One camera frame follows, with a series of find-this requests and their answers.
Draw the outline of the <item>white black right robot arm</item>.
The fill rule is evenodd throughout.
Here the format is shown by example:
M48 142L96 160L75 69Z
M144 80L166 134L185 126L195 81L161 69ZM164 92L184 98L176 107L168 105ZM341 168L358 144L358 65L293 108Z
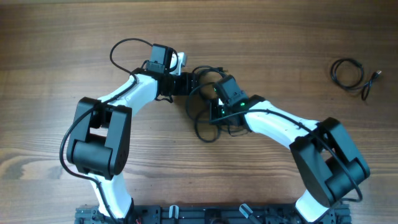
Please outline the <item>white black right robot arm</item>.
M352 190L363 195L360 183L370 168L345 127L335 118L304 119L275 107L265 98L248 97L233 76L213 85L218 97L211 124L242 127L263 134L290 150L306 188L294 210L307 223L316 223Z

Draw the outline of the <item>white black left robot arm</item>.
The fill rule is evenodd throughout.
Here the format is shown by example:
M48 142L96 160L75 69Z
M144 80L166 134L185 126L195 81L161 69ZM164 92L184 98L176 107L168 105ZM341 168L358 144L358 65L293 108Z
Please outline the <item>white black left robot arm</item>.
M72 176L89 180L99 205L90 222L135 223L134 201L123 177L134 115L152 101L188 95L195 76L182 71L183 52L152 44L150 59L131 70L127 82L98 99L82 98L60 145L60 162Z

